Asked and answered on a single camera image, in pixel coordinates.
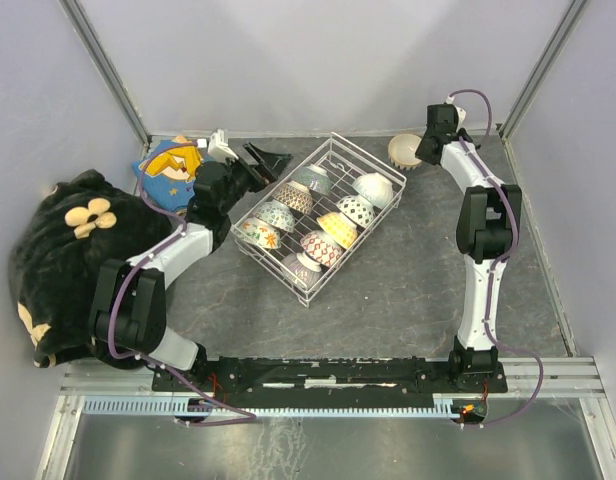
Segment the white bowl teal leaf pattern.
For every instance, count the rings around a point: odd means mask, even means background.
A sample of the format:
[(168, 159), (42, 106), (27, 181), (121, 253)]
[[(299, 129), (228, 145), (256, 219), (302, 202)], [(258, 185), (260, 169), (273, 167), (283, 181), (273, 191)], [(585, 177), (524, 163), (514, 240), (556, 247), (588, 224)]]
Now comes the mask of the white bowl teal leaf pattern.
[(422, 164), (416, 155), (422, 138), (415, 134), (399, 134), (388, 144), (388, 155), (392, 165), (400, 170), (413, 170)]

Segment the white wire dish rack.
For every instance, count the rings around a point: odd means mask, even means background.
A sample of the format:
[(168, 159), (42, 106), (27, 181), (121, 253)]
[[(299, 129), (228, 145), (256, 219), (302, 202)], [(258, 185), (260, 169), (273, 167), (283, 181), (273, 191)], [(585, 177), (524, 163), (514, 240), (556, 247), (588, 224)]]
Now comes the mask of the white wire dish rack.
[(405, 176), (337, 133), (234, 222), (239, 250), (310, 305), (398, 207)]

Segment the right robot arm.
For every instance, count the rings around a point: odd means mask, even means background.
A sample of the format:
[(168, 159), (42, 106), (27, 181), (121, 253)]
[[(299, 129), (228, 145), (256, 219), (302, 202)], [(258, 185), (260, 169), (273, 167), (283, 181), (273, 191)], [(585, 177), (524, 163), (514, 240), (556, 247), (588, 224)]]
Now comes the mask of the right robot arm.
[(451, 103), (427, 107), (426, 130), (415, 156), (443, 168), (463, 194), (455, 239), (466, 267), (465, 295), (447, 361), (448, 382), (465, 392), (504, 393), (496, 314), (503, 274), (519, 244), (521, 188), (504, 183), (486, 166)]

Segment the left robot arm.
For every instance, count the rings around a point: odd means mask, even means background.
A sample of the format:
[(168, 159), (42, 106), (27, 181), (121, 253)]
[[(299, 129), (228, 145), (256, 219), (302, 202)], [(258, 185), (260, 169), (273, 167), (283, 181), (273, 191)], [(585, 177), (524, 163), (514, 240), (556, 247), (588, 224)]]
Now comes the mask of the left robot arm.
[(173, 233), (135, 257), (110, 259), (101, 267), (88, 331), (114, 367), (170, 367), (189, 390), (207, 383), (206, 350), (168, 326), (166, 293), (190, 266), (222, 245), (232, 226), (229, 212), (244, 195), (276, 182), (293, 159), (252, 143), (243, 147), (248, 160), (227, 147), (212, 148), (213, 159), (197, 168), (186, 214)]

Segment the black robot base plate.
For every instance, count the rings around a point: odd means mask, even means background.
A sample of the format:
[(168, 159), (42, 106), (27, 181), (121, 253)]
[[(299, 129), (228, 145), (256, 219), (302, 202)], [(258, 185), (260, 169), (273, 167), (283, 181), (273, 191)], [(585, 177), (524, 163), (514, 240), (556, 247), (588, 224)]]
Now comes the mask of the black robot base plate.
[(185, 372), (185, 380), (244, 409), (430, 407), (435, 394), (505, 393), (502, 364), (461, 373), (455, 364), (418, 357), (302, 359), (221, 357)]

